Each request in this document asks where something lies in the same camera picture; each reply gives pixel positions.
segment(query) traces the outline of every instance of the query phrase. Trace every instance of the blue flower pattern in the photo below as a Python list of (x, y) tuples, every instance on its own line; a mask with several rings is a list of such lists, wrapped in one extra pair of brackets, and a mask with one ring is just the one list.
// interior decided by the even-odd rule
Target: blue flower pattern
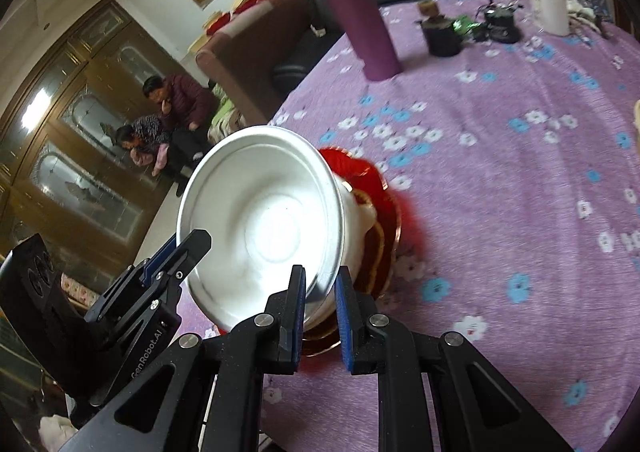
[(631, 148), (631, 138), (629, 137), (629, 135), (626, 132), (618, 132), (616, 134), (616, 143), (618, 143), (618, 146), (620, 148)]
[(400, 112), (396, 112), (394, 114), (394, 119), (396, 121), (407, 121), (409, 118), (411, 118), (411, 114), (409, 114), (405, 110), (401, 110)]
[(542, 49), (532, 53), (539, 60), (551, 60), (556, 54), (556, 50), (551, 46), (542, 46)]
[(597, 88), (600, 88), (600, 84), (597, 82), (597, 80), (588, 76), (583, 76), (576, 70), (569, 74), (569, 79), (572, 81), (572, 83), (575, 83), (576, 85), (583, 85), (589, 90), (596, 90)]
[(442, 277), (430, 278), (422, 283), (422, 300), (424, 302), (440, 302), (449, 295), (450, 282)]
[(417, 156), (424, 156), (431, 152), (431, 145), (429, 143), (418, 143), (418, 145), (414, 145), (411, 149), (411, 153)]
[(600, 172), (594, 169), (587, 170), (587, 178), (591, 183), (598, 183), (602, 179)]
[(327, 130), (324, 134), (320, 136), (320, 143), (329, 143), (335, 137), (335, 132), (333, 130)]
[(529, 128), (530, 128), (529, 123), (527, 123), (523, 119), (520, 119), (519, 117), (515, 117), (513, 119), (510, 119), (509, 120), (509, 127), (511, 127), (513, 130), (515, 130), (516, 132), (519, 132), (519, 133), (527, 132), (527, 130), (529, 130)]
[(529, 298), (531, 281), (529, 275), (514, 273), (507, 281), (507, 297), (514, 304), (520, 304)]
[(389, 158), (389, 166), (393, 168), (404, 167), (411, 163), (412, 160), (413, 158), (409, 154), (398, 154)]
[(362, 120), (363, 127), (373, 127), (378, 122), (379, 118), (376, 115), (369, 115)]
[(584, 380), (575, 382), (564, 395), (564, 404), (569, 407), (578, 405), (587, 395), (588, 390), (587, 382)]

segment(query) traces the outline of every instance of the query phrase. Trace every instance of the purple water bottle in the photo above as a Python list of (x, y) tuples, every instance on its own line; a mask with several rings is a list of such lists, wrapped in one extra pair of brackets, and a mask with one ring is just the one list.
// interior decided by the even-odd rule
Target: purple water bottle
[(379, 82), (402, 72), (376, 0), (327, 0), (364, 62), (367, 80)]

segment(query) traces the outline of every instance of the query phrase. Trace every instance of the white cup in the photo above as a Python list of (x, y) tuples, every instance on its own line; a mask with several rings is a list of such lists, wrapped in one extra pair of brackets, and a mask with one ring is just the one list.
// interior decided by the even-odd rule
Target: white cup
[(534, 22), (546, 33), (567, 36), (569, 34), (569, 13), (566, 0), (531, 0)]

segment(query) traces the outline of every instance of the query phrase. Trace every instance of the table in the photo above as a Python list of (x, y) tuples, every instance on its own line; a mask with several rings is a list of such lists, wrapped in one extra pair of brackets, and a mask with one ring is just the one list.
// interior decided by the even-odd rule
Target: table
[[(438, 0), (449, 16), (486, 0)], [(402, 204), (380, 310), (462, 332), (582, 452), (604, 443), (640, 385), (640, 193), (632, 109), (640, 49), (608, 26), (428, 55), (415, 5), (382, 9), (405, 70), (364, 79), (346, 37), (273, 123), (376, 163)], [(181, 331), (215, 333), (188, 293)], [(262, 429), (289, 452), (378, 446), (375, 376), (339, 349), (266, 381)]]

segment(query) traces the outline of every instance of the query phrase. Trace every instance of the red cloth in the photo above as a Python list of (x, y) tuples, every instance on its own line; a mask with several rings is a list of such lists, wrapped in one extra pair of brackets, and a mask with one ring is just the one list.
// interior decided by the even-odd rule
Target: red cloth
[(191, 123), (200, 126), (218, 109), (218, 98), (188, 74), (172, 74), (164, 79), (169, 89), (169, 114), (160, 110), (160, 121), (167, 130)]

